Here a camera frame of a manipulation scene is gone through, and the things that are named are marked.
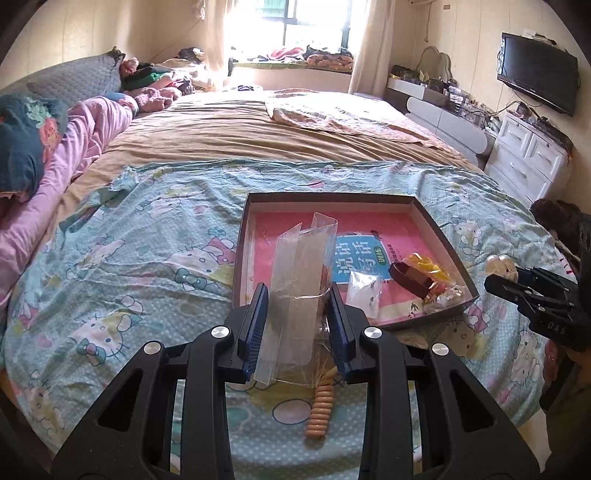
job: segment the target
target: dark teal pillow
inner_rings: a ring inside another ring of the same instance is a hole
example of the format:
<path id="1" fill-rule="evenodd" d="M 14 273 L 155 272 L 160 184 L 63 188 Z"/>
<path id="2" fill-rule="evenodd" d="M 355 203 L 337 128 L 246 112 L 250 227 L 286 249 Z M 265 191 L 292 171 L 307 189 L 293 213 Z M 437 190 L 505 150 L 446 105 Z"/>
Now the dark teal pillow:
<path id="1" fill-rule="evenodd" d="M 60 100 L 0 96 L 0 196 L 24 202 L 35 195 L 66 127 Z"/>

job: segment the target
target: cabinet drawer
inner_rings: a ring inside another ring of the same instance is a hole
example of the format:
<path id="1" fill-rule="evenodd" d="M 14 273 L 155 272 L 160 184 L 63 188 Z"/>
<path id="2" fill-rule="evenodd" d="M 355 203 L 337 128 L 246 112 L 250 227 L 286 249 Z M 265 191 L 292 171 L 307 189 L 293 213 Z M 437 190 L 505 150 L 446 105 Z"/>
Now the cabinet drawer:
<path id="1" fill-rule="evenodd" d="M 503 192 L 512 196 L 514 199 L 519 200 L 521 203 L 525 205 L 525 207 L 531 207 L 532 202 L 529 200 L 529 198 L 522 196 L 519 193 L 519 189 L 499 170 L 497 170 L 492 165 L 486 164 L 485 172 L 497 181 L 499 187 L 501 187 L 501 190 L 503 190 Z"/>
<path id="2" fill-rule="evenodd" d="M 498 139 L 515 155 L 524 157 L 532 136 L 533 133 L 526 127 L 505 118 Z"/>
<path id="3" fill-rule="evenodd" d="M 543 198 L 550 188 L 551 182 L 546 177 L 500 144 L 495 144 L 488 164 L 513 182 L 522 196 L 528 197 L 532 202 Z"/>
<path id="4" fill-rule="evenodd" d="M 525 153 L 525 161 L 530 167 L 536 168 L 550 180 L 554 180 L 560 168 L 566 163 L 566 153 L 552 148 L 548 142 L 534 135 Z"/>

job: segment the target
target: light blue blanket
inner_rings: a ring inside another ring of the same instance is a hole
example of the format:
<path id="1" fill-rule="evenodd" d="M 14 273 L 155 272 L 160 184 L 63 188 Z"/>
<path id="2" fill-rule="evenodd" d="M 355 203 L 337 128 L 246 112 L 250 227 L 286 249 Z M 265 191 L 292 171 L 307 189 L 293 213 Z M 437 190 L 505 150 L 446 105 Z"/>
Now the light blue blanket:
<path id="1" fill-rule="evenodd" d="M 447 343 L 514 423 L 529 418 L 543 386 L 544 340 L 527 330 L 514 305 L 483 287 L 491 254 L 563 272 L 551 237 L 520 203 L 484 175 L 455 167 L 227 160 L 127 168 L 59 225 L 19 280 L 2 350 L 20 407 L 45 443 L 59 449 L 146 341 L 190 342 L 224 321 L 248 192 L 318 190 L 420 199 L 481 297 L 454 321 L 405 338 Z M 200 274 L 192 267 L 196 258 Z M 304 440 L 307 389 L 229 385 L 227 397 L 237 478 L 357 478 L 363 385 L 336 382 L 336 406 L 323 442 Z"/>

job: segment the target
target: television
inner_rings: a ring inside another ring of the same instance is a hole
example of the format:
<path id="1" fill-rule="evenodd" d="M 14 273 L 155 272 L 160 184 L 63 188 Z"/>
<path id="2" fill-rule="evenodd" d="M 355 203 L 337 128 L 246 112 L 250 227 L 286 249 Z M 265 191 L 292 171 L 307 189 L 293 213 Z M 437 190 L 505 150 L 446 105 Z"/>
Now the television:
<path id="1" fill-rule="evenodd" d="M 579 63 L 567 51 L 503 33 L 496 77 L 557 112 L 574 115 Z"/>

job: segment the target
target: brown bed sheet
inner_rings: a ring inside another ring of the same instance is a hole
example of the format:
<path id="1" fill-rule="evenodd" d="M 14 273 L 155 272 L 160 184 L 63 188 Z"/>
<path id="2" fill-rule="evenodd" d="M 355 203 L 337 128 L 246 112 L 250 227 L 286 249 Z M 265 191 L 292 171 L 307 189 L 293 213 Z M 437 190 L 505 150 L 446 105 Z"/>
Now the brown bed sheet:
<path id="1" fill-rule="evenodd" d="M 58 222 L 72 214 L 91 191 L 109 183 L 125 165 L 185 162 L 216 158 L 342 163 L 375 160 L 453 165 L 480 172 L 467 160 L 421 144 L 393 142 L 366 135 L 345 135 L 282 125 L 269 118 L 265 92 L 205 93 L 182 97 L 171 108 L 131 122 L 107 151 L 62 197 L 43 242 Z M 12 400 L 6 372 L 0 388 Z"/>

